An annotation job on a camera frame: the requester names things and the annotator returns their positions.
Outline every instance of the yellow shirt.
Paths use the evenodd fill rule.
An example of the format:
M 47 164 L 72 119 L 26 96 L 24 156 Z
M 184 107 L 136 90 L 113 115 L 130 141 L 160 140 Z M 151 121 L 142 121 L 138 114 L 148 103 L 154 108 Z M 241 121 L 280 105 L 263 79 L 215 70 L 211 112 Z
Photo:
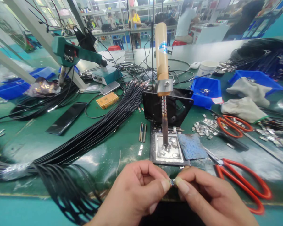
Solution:
M 133 22 L 136 23 L 136 22 L 138 22 L 138 21 L 140 21 L 140 20 L 141 20 L 141 19 L 139 18 L 138 14 L 135 13 L 135 14 L 134 14 L 134 17 L 133 17 Z

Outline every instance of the sticker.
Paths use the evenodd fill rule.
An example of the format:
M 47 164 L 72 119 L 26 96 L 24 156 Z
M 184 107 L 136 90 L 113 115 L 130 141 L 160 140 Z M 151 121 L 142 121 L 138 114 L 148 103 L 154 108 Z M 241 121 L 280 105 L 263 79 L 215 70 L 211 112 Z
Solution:
M 162 52 L 164 54 L 167 54 L 168 53 L 168 49 L 167 49 L 167 43 L 166 42 L 162 42 L 160 45 L 159 45 L 159 52 Z
M 222 104 L 222 103 L 224 103 L 222 97 L 212 98 L 212 101 L 214 102 L 214 104 Z

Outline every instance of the yellow box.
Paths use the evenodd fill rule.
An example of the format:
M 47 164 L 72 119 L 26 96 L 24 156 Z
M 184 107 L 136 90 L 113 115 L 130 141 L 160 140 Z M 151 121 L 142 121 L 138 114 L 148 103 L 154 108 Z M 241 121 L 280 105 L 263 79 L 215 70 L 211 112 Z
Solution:
M 112 92 L 97 99 L 97 103 L 102 109 L 106 109 L 107 107 L 118 101 L 118 99 L 118 96 L 114 92 Z

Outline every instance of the orange scissors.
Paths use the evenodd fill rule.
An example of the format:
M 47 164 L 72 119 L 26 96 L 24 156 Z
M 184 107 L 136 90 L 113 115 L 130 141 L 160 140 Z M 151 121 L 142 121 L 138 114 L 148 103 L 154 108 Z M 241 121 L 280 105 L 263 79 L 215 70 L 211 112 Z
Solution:
M 218 176 L 221 179 L 224 179 L 223 174 L 225 174 L 227 177 L 229 177 L 232 181 L 234 181 L 237 185 L 239 185 L 247 194 L 250 195 L 250 197 L 255 201 L 257 204 L 258 208 L 257 209 L 252 209 L 248 207 L 248 209 L 253 213 L 257 215 L 263 215 L 264 214 L 264 206 L 262 202 L 260 201 L 260 198 L 262 199 L 271 199 L 272 194 L 267 186 L 267 184 L 264 182 L 264 180 L 259 177 L 254 171 L 252 171 L 250 168 L 248 168 L 245 165 L 242 165 L 241 163 L 234 162 L 229 159 L 219 159 L 217 156 L 215 156 L 212 152 L 210 152 L 208 149 L 205 148 L 207 151 L 208 155 L 217 163 L 215 165 L 216 170 L 218 172 Z M 263 188 L 263 194 L 260 193 L 258 190 L 256 190 L 243 176 L 241 176 L 230 164 L 238 166 L 248 173 L 250 173 L 256 180 L 259 182 L 261 187 Z M 241 181 L 239 181 L 236 177 L 234 177 L 229 171 L 227 171 L 223 166 L 226 166 L 228 169 L 231 170 L 231 172 L 239 178 Z
M 240 118 L 237 118 L 237 117 L 234 117 L 234 116 L 228 116 L 228 115 L 219 115 L 217 114 L 216 112 L 212 111 L 218 118 L 217 118 L 217 123 L 220 127 L 220 129 L 226 133 L 227 135 L 231 136 L 231 137 L 234 137 L 234 138 L 241 138 L 243 137 L 243 133 L 241 132 L 244 131 L 244 132 L 251 132 L 252 131 L 252 126 L 250 124 L 248 124 L 246 121 L 240 119 Z M 238 122 L 241 122 L 241 124 L 244 124 L 246 128 L 243 128 L 242 126 L 238 125 L 237 123 L 235 123 L 234 121 L 232 121 L 231 119 L 233 119 L 234 121 L 238 121 Z M 237 133 L 238 133 L 238 136 L 237 135 L 234 135 L 230 132 L 228 132 L 223 126 L 222 124 L 226 124 L 228 127 L 230 127 L 231 129 L 235 130 Z

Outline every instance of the white cloth glove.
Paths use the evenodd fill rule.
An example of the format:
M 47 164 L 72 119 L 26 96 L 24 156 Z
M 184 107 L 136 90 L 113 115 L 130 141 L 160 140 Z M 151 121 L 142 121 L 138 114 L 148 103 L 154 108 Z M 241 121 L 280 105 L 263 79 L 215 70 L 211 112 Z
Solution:
M 230 94 L 237 94 L 240 97 L 250 97 L 257 106 L 267 108 L 270 103 L 265 98 L 265 94 L 271 89 L 271 87 L 250 83 L 246 77 L 241 77 L 226 91 Z
M 267 114 L 257 107 L 250 97 L 230 99 L 227 102 L 224 102 L 221 105 L 221 112 L 223 114 L 235 115 L 248 123 L 261 121 L 268 117 Z

